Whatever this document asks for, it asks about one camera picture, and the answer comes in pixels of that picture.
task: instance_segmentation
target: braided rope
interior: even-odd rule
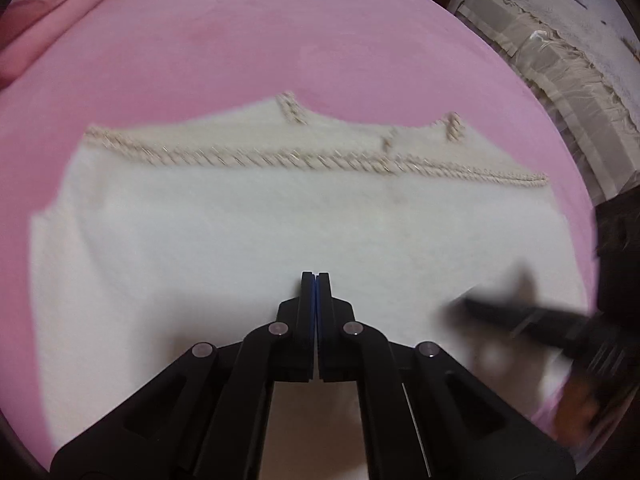
[[[380,174],[415,173],[423,176],[444,176],[463,180],[480,180],[512,186],[541,187],[548,182],[544,174],[511,173],[484,170],[456,164],[437,162],[412,155],[386,156],[379,153],[305,153],[299,150],[230,150],[211,146],[188,150],[180,147],[157,147],[136,142],[112,132],[90,127],[84,138],[93,145],[99,145],[112,152],[126,156],[130,160],[148,162],[153,165],[200,165],[200,166],[241,166],[241,167],[283,167],[301,170],[353,170]]]

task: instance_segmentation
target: cream garment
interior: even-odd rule
[[[586,309],[545,184],[455,114],[361,126],[281,96],[172,126],[91,128],[32,222],[55,446],[191,344],[229,344],[273,320],[304,270],[329,272],[358,320],[403,344],[437,341],[532,413],[566,364],[453,326],[446,306],[482,285]],[[366,478],[352,385],[279,384],[272,414],[263,478]]]

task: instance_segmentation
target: pink tablecloth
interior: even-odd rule
[[[85,126],[181,121],[285,90],[348,121],[457,111],[548,173],[593,290],[591,205],[562,140],[498,55],[430,0],[105,0],[0,94],[0,409],[45,465],[29,220]]]

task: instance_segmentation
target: black metal bracket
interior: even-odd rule
[[[356,381],[372,480],[575,477],[571,456],[435,343],[355,320],[328,274],[244,341],[198,343],[54,457],[54,480],[254,480],[275,381]]]

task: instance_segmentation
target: silver screw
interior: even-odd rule
[[[364,330],[362,323],[358,323],[357,321],[349,321],[344,324],[342,329],[349,335],[358,335]]]
[[[209,357],[213,352],[213,346],[209,343],[198,343],[191,349],[191,353],[196,357]]]
[[[273,335],[285,335],[289,331],[289,327],[286,323],[276,321],[269,325],[269,332]]]
[[[431,341],[425,341],[418,345],[418,352],[425,357],[434,357],[440,353],[440,347]]]

